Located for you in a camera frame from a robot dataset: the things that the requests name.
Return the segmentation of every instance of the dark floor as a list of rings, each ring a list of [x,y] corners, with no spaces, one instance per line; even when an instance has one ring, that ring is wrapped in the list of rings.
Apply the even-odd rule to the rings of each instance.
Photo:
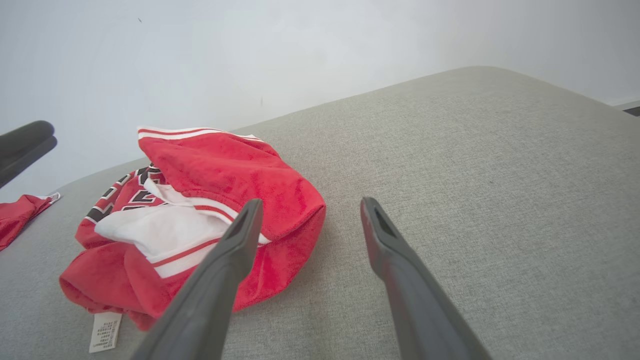
[[[637,108],[627,109],[625,110],[625,113],[629,113],[633,116],[640,116],[640,106]]]

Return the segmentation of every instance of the red stripe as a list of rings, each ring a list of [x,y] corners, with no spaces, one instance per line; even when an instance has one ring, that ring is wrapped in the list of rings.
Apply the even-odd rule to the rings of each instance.
[[[159,266],[161,266],[161,265],[164,265],[164,264],[170,263],[170,262],[172,262],[172,261],[174,261],[174,260],[178,260],[178,259],[180,259],[180,258],[183,258],[183,257],[185,257],[185,256],[189,255],[189,254],[192,254],[192,253],[194,253],[194,252],[196,252],[196,251],[198,251],[198,250],[200,250],[200,249],[202,249],[202,248],[204,248],[204,247],[207,247],[207,246],[209,246],[209,245],[211,245],[211,244],[213,244],[213,243],[217,243],[218,241],[220,241],[220,239],[219,239],[219,238],[218,238],[218,239],[209,240],[209,241],[207,241],[207,242],[205,242],[205,243],[201,243],[200,245],[198,245],[198,246],[196,246],[196,247],[193,247],[193,248],[191,248],[191,249],[189,249],[189,250],[187,250],[187,251],[183,251],[183,252],[181,252],[180,254],[174,255],[174,256],[172,256],[172,257],[170,257],[170,258],[166,258],[166,259],[164,259],[164,260],[160,260],[160,261],[158,261],[157,263],[153,263],[153,264],[151,264],[151,265],[152,265],[154,268],[157,268],[157,267],[159,267]]]
[[[179,131],[177,133],[165,133],[163,131],[157,131],[157,130],[140,129],[140,130],[138,130],[138,134],[140,134],[140,133],[152,133],[152,134],[160,134],[160,135],[182,135],[182,134],[197,133],[198,131],[202,131],[202,130],[215,130],[215,129],[202,128],[202,129],[195,129],[195,130],[189,130],[189,131]]]
[[[232,218],[231,216],[229,216],[229,214],[227,214],[226,212],[218,209],[218,208],[214,208],[213,206],[208,206],[208,205],[196,205],[194,206],[194,208],[196,208],[196,210],[208,210],[208,211],[215,211],[219,214],[224,215],[227,219],[234,221],[234,218]]]

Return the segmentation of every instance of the care label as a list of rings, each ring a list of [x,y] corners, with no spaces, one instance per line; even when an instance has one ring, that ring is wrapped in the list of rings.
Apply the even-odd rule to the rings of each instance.
[[[94,314],[89,353],[115,348],[121,321],[122,314]]]

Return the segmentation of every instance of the red cloth with white trim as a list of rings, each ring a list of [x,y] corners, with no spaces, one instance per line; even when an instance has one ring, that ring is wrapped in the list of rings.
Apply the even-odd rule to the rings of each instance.
[[[38,197],[23,195],[18,201],[0,204],[0,251],[6,249],[18,236],[22,228],[60,197]]]
[[[317,190],[254,136],[141,127],[138,137],[152,165],[117,181],[82,220],[76,239],[86,250],[62,273],[64,294],[147,330],[254,198],[264,203],[262,231],[234,311],[284,290],[322,229]]]

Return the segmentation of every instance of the gray textured fabric surface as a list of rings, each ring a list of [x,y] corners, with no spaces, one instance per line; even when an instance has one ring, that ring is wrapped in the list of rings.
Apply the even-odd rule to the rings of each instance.
[[[497,359],[640,354],[640,122],[506,70],[471,67],[239,129],[270,143],[323,195],[307,265],[279,296],[232,316],[225,359],[399,358],[358,205],[383,205]],[[87,354],[92,316],[57,276],[80,219],[145,160],[63,187],[0,252],[1,359]]]

